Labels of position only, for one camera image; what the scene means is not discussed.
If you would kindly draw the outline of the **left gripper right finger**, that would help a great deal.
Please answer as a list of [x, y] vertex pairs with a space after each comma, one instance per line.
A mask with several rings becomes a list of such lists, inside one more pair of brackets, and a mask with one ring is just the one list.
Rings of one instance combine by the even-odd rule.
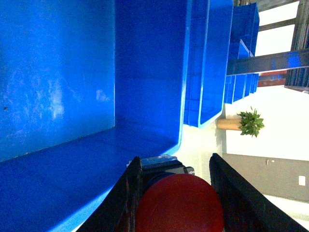
[[252, 184], [213, 153], [211, 186], [224, 212], [225, 232], [305, 232], [307, 229], [275, 206]]

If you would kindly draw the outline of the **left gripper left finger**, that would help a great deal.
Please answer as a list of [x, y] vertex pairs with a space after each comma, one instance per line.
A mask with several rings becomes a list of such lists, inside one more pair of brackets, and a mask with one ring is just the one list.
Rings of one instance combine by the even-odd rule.
[[82, 231], [134, 232], [141, 195], [141, 159], [135, 157], [100, 206], [82, 224]]

